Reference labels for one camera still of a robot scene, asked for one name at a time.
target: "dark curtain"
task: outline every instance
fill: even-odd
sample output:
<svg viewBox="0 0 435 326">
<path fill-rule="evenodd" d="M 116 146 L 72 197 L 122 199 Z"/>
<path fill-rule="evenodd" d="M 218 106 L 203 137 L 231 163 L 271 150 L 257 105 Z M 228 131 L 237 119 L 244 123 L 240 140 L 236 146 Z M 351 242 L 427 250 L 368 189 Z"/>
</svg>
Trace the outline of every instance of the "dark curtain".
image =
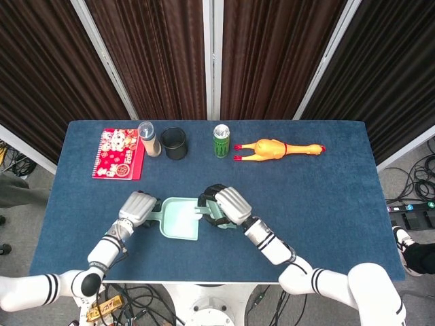
<svg viewBox="0 0 435 326">
<path fill-rule="evenodd" d="M 71 120 L 129 119 L 69 1 L 0 1 L 0 124 L 57 162 Z"/>
<path fill-rule="evenodd" d="M 224 5 L 222 119 L 291 119 L 345 0 Z"/>
<path fill-rule="evenodd" d="M 141 119 L 206 119 L 201 0 L 87 0 Z"/>
<path fill-rule="evenodd" d="M 435 1 L 363 1 L 303 119 L 362 120 L 377 163 L 435 125 Z"/>
</svg>

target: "white metal frame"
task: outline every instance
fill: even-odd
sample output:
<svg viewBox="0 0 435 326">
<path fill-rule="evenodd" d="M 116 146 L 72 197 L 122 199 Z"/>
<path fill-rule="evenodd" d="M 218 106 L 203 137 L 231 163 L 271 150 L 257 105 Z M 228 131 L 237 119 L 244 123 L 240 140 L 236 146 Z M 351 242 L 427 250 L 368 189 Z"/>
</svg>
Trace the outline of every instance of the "white metal frame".
<svg viewBox="0 0 435 326">
<path fill-rule="evenodd" d="M 331 58 L 334 55 L 338 45 L 340 44 L 341 39 L 343 38 L 345 31 L 347 30 L 347 27 L 349 26 L 353 16 L 355 15 L 358 7 L 361 4 L 361 1 L 362 0 L 347 0 L 343 13 L 340 16 L 337 25 L 335 26 L 334 32 L 332 33 L 325 53 L 320 60 L 319 66 L 314 74 L 313 79 L 311 80 L 310 85 L 308 86 L 304 98 L 300 102 L 299 107 L 294 114 L 293 120 L 299 120 L 305 109 L 307 108 L 307 105 L 311 100 L 311 97 L 313 96 L 316 87 L 319 85 L 319 82 L 324 75 L 326 68 L 328 68 Z"/>
<path fill-rule="evenodd" d="M 380 163 L 378 166 L 376 166 L 376 169 L 378 170 L 378 173 L 381 172 L 384 168 L 389 166 L 391 163 L 405 155 L 406 153 L 412 151 L 414 148 L 420 146 L 422 143 L 427 141 L 428 139 L 431 139 L 432 137 L 435 137 L 435 126 L 432 126 L 428 130 L 426 130 L 423 134 L 418 136 L 416 139 L 411 141 L 408 145 L 403 147 L 402 149 L 399 149 L 396 153 L 391 155 L 388 159 Z"/>
<path fill-rule="evenodd" d="M 97 54 L 103 66 L 106 69 L 107 74 L 113 85 L 115 86 L 116 91 L 118 92 L 121 101 L 124 103 L 124 106 L 130 115 L 131 120 L 138 120 L 139 117 L 136 113 L 136 110 L 131 102 L 130 96 L 124 84 L 122 83 L 121 77 L 118 74 L 118 71 L 115 68 L 115 64 L 112 61 L 109 52 L 107 51 L 106 45 L 103 41 L 103 38 L 100 35 L 100 32 L 95 24 L 94 18 L 89 12 L 89 8 L 86 5 L 84 0 L 71 0 L 71 4 L 74 7 L 75 12 L 79 16 L 80 21 L 83 24 L 86 33 L 89 36 L 90 41 L 92 42 Z"/>
<path fill-rule="evenodd" d="M 203 0 L 207 119 L 220 119 L 224 0 Z"/>
<path fill-rule="evenodd" d="M 48 172 L 56 174 L 57 165 L 39 153 L 36 149 L 31 147 L 28 143 L 18 138 L 15 134 L 0 125 L 0 139 L 5 141 L 8 145 L 23 153 L 25 156 L 38 163 L 45 168 Z"/>
<path fill-rule="evenodd" d="M 224 0 L 213 0 L 213 114 L 212 120 L 220 119 L 222 87 L 222 48 L 224 47 Z"/>
</svg>

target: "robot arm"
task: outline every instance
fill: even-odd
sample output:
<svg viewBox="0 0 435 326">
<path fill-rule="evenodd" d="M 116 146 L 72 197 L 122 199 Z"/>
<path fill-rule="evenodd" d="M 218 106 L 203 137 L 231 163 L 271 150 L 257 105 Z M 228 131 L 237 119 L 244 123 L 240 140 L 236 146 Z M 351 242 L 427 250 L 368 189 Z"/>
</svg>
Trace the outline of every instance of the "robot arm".
<svg viewBox="0 0 435 326">
<path fill-rule="evenodd" d="M 22 278 L 0 276 L 0 308 L 13 312 L 51 304 L 61 295 L 95 296 L 115 258 L 121 251 L 126 251 L 125 241 L 131 237 L 134 228 L 145 222 L 155 204 L 154 197 L 133 192 L 120 209 L 119 218 L 89 254 L 89 269 L 85 271 Z"/>
<path fill-rule="evenodd" d="M 406 325 L 403 302 L 381 266 L 359 264 L 347 276 L 313 269 L 260 218 L 252 216 L 251 206 L 237 190 L 214 185 L 205 191 L 205 195 L 219 204 L 231 222 L 243 227 L 245 235 L 272 264 L 289 264 L 279 277 L 279 284 L 286 292 L 317 293 L 351 306 L 359 311 L 362 326 Z"/>
</svg>

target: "bottle cap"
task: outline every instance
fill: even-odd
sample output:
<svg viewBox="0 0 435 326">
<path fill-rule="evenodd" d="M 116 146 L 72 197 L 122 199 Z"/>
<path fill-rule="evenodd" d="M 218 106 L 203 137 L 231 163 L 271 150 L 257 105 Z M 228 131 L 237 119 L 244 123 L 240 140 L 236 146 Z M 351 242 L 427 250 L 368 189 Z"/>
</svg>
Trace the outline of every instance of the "bottle cap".
<svg viewBox="0 0 435 326">
<path fill-rule="evenodd" d="M 142 122 L 139 127 L 137 127 L 137 131 L 139 133 L 139 137 L 141 137 L 144 141 L 150 141 L 155 135 L 154 126 L 149 121 Z"/>
</svg>

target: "spiral notebook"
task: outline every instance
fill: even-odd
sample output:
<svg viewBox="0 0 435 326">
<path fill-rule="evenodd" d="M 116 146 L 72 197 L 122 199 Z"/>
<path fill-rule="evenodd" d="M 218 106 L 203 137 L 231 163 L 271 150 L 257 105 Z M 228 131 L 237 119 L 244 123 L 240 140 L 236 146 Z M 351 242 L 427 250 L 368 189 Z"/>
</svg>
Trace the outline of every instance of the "spiral notebook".
<svg viewBox="0 0 435 326">
<path fill-rule="evenodd" d="M 137 129 L 106 128 L 101 134 L 92 177 L 140 180 L 144 152 Z"/>
</svg>

